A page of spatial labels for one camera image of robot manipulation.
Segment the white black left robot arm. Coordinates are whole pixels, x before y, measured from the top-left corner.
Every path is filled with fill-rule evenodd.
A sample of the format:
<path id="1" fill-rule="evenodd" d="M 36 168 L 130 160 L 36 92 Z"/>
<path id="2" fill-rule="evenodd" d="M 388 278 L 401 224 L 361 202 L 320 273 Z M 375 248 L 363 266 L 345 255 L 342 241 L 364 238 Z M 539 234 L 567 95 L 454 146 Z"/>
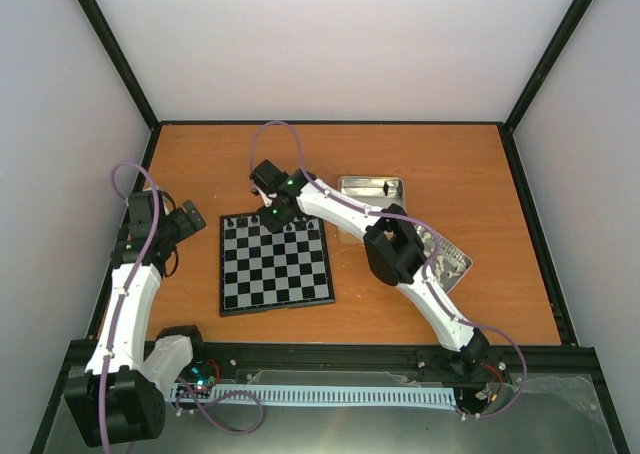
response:
<path id="1" fill-rule="evenodd" d="M 68 380 L 64 398 L 91 448 L 156 439 L 177 377 L 201 374 L 208 352 L 194 325 L 163 329 L 144 349 L 151 307 L 166 262 L 180 242 L 205 228 L 192 201 L 177 206 L 166 192 L 133 193 L 129 218 L 111 254 L 111 295 L 96 348 L 83 374 Z"/>

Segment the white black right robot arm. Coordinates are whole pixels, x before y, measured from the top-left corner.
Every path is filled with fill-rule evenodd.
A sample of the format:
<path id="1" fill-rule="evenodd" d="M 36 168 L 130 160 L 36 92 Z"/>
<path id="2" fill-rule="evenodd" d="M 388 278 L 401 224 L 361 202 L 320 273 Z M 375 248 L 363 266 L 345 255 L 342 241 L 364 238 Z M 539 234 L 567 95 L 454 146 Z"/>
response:
<path id="1" fill-rule="evenodd" d="M 263 201 L 257 215 L 268 230 L 278 232 L 295 219 L 312 216 L 358 238 L 372 274 L 408 298 L 428 321 L 439 344 L 450 352 L 448 370 L 461 379 L 471 377 L 489 342 L 437 280 L 433 265 L 440 238 L 436 232 L 431 234 L 434 249 L 428 252 L 419 222 L 400 205 L 382 209 L 362 203 L 303 169 L 289 175 L 264 160 L 250 169 L 249 179 L 253 192 Z"/>

